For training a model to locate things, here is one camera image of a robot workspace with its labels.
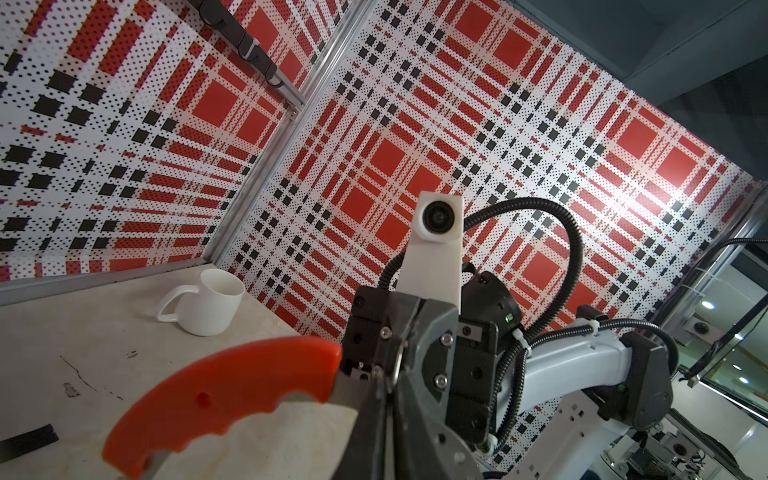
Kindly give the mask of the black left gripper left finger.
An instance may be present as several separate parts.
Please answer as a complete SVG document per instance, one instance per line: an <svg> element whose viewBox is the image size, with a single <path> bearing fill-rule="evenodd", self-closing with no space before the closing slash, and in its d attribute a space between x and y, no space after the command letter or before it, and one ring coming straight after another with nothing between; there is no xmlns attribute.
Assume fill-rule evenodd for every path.
<svg viewBox="0 0 768 480"><path fill-rule="evenodd" d="M376 365L371 372L339 370L331 403L357 412L332 479L395 479L393 393L395 380Z"/></svg>

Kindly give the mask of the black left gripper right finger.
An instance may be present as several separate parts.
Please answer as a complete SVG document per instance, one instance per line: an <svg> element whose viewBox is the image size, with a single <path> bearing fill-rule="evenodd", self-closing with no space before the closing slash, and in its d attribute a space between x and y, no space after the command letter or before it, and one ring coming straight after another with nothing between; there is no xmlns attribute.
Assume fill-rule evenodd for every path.
<svg viewBox="0 0 768 480"><path fill-rule="evenodd" d="M396 479L480 479L464 441L439 421L439 405L412 380L394 389L394 477Z"/></svg>

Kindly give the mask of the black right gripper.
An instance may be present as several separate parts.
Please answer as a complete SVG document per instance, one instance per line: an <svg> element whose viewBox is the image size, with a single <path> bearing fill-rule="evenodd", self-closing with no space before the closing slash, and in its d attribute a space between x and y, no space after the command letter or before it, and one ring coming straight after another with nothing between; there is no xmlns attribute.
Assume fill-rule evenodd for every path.
<svg viewBox="0 0 768 480"><path fill-rule="evenodd" d="M391 323L384 309L391 293L374 287L357 290L342 341L340 369L352 378L372 376L376 348L385 342L381 330ZM504 285L465 285L461 315L447 333L452 344L438 339L430 345L422 368L427 389L447 402L445 424L467 444L482 444L496 421L495 365L510 344L511 330L520 325L520 308Z"/></svg>

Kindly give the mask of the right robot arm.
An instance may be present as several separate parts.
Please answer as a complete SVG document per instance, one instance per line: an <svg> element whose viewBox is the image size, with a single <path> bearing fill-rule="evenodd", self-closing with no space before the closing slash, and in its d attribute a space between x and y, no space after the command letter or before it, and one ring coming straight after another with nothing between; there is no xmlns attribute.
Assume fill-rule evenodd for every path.
<svg viewBox="0 0 768 480"><path fill-rule="evenodd" d="M461 281L464 233L523 209L557 218L570 244L566 278L529 327L495 277ZM582 246L575 220L554 202L516 198L468 216L461 197L422 192L406 251L354 300L337 395L358 417L335 477L484 478L473 453L508 437L497 416L554 398L550 426L510 478L580 478L613 440L657 425L671 409L678 365L667 333L587 306L577 326L548 330L574 290Z"/></svg>

